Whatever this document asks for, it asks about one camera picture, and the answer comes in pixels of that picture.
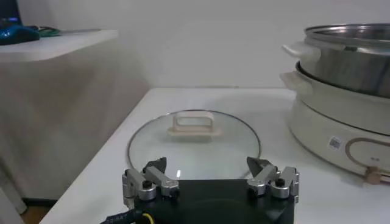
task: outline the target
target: metal bracket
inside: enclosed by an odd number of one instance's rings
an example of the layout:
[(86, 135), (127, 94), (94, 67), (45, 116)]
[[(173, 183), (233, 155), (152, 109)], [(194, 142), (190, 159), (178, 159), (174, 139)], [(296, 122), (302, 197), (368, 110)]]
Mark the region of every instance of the metal bracket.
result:
[(255, 178), (247, 180), (248, 188), (254, 191), (255, 196), (264, 195), (268, 182), (279, 176), (277, 167), (267, 165)]
[(286, 167), (280, 177), (271, 182), (271, 194), (276, 198), (285, 199), (294, 196), (299, 201), (299, 173), (296, 168)]
[(145, 178), (160, 187), (162, 196), (171, 198), (177, 198), (179, 196), (179, 182), (177, 180), (169, 179), (156, 167), (147, 167)]
[(122, 175), (123, 202), (126, 206), (131, 205), (131, 199), (139, 197), (149, 201), (156, 197), (156, 185), (148, 181), (137, 170), (125, 170)]

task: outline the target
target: screw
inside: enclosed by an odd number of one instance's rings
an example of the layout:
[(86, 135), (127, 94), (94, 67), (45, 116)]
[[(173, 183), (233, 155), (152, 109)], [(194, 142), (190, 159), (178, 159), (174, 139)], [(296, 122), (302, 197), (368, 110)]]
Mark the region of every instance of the screw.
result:
[(284, 187), (285, 186), (285, 181), (284, 181), (284, 179), (281, 179), (281, 178), (278, 178), (276, 181), (275, 181), (275, 185), (277, 186), (277, 187)]
[(142, 188), (143, 189), (150, 189), (150, 188), (152, 188), (152, 182), (151, 181), (149, 181), (149, 180), (146, 180), (146, 181), (143, 181), (142, 182)]

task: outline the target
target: glass lid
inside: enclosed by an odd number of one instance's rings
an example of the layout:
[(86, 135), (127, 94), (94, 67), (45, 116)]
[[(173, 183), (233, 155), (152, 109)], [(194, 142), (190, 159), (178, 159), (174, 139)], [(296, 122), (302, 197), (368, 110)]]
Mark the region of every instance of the glass lid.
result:
[(218, 111), (189, 110), (149, 121), (127, 146), (130, 166), (139, 172), (166, 157), (171, 179), (239, 179), (249, 174), (248, 156), (260, 157), (260, 140), (247, 123)]

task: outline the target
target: pot handle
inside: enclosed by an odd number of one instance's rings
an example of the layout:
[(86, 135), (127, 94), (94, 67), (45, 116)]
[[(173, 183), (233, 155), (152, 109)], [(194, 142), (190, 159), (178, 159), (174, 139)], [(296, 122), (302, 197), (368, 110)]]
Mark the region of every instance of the pot handle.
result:
[(318, 61), (321, 57), (321, 50), (303, 41), (290, 45), (283, 45), (282, 49), (292, 57), (300, 58), (302, 61)]
[(280, 79), (288, 89), (297, 94), (307, 95), (313, 92), (311, 83), (302, 78), (297, 71), (280, 74)]

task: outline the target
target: blue object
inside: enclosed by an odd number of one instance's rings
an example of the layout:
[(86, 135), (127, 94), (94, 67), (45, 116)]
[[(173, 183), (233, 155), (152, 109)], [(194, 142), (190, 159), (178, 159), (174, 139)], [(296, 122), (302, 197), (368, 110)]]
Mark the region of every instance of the blue object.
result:
[(18, 44), (39, 39), (39, 32), (29, 27), (11, 25), (0, 29), (0, 45)]

